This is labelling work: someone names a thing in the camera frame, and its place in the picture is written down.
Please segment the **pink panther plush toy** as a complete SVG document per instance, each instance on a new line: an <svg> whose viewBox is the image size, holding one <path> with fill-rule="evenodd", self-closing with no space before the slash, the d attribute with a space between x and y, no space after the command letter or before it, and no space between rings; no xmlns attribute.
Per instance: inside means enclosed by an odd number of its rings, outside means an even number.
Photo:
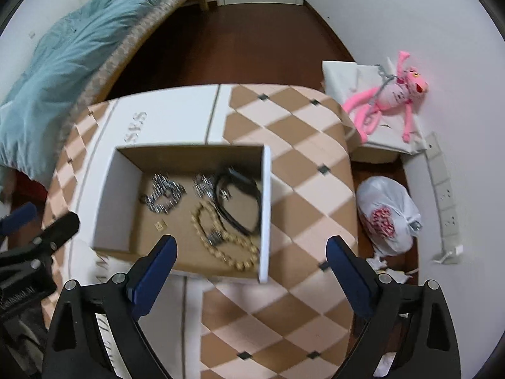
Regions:
<svg viewBox="0 0 505 379"><path fill-rule="evenodd" d="M377 72L383 82L380 86L355 93L342 106L349 115L358 108L354 115L354 126L359 133L361 143L368 140L379 125L384 114L404 111L404 127L401 135L405 143L411 140L413 128L413 109L428 92L428 83L415 67L407 67L406 60L411 57L407 51L399 51L396 74L388 74L382 66Z"/></svg>

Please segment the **white cloth covered box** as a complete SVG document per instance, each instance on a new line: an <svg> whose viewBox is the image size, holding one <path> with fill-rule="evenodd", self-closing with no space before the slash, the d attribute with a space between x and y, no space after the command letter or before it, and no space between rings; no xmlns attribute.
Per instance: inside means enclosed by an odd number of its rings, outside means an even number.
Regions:
<svg viewBox="0 0 505 379"><path fill-rule="evenodd" d="M429 86L400 51L396 63L359 65L324 61L324 90L343 108L351 122L346 135L351 158L360 163L391 163L401 154L426 150L417 111Z"/></svg>

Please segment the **white plastic bag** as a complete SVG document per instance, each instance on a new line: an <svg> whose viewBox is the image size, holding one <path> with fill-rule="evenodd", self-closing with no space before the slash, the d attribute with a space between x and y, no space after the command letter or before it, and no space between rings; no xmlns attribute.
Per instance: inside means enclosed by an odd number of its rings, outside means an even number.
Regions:
<svg viewBox="0 0 505 379"><path fill-rule="evenodd" d="M372 176L356 191L359 219L380 257L408 252L422 228L421 214L407 190L385 176Z"/></svg>

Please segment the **black fitness band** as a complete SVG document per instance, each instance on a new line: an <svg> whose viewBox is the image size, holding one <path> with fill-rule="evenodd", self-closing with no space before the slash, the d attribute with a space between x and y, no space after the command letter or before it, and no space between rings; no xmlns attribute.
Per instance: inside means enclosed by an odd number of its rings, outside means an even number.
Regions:
<svg viewBox="0 0 505 379"><path fill-rule="evenodd" d="M231 166L221 169L215 175L212 200L219 215L240 234L259 234L262 193L251 175Z"/></svg>

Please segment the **white wall power strip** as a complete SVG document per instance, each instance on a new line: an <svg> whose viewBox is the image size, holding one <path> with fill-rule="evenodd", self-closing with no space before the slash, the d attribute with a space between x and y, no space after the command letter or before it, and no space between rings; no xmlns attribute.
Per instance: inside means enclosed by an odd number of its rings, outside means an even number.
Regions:
<svg viewBox="0 0 505 379"><path fill-rule="evenodd" d="M460 241L460 226L456 212L455 194L445 156L435 132L431 132L426 136L425 145L425 159L435 195L442 239L442 251L448 251L456 245L463 245ZM462 257L463 254L456 259L456 262L452 261L444 265L460 263Z"/></svg>

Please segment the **small gold earring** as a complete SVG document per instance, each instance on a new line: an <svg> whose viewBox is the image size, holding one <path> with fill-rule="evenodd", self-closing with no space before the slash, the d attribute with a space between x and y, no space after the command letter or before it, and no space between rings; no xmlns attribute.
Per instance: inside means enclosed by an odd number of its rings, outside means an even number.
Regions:
<svg viewBox="0 0 505 379"><path fill-rule="evenodd" d="M166 228L166 224L164 221L159 221L155 223L155 227L159 232L162 232Z"/></svg>

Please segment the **crumpled white paper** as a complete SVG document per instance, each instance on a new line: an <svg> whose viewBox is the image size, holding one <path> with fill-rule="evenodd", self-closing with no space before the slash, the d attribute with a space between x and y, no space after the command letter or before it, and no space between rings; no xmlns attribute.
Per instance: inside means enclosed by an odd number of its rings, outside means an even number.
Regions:
<svg viewBox="0 0 505 379"><path fill-rule="evenodd" d="M368 257L366 259L366 262L378 275L389 275L392 279L400 284L405 284L409 279L412 278L411 275L408 275L403 271L391 269L385 261L382 261L381 257Z"/></svg>

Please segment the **white cardboard box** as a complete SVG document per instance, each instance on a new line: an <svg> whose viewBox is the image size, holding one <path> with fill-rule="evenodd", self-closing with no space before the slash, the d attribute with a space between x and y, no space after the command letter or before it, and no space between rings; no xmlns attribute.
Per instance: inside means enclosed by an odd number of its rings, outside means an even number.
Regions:
<svg viewBox="0 0 505 379"><path fill-rule="evenodd" d="M200 202L193 188L198 174L215 174L228 166L251 175L262 193L262 221L252 241L260 249L254 269L233 270L204 248L191 214ZM177 243L174 271L214 280L266 283L269 279L271 152L269 146L225 144L116 147L97 153L91 162L79 207L80 236L95 251L132 262L147 255L164 234ZM168 214L151 212L140 196L152 189L156 174L168 175L187 191ZM155 223L164 221L159 232Z"/></svg>

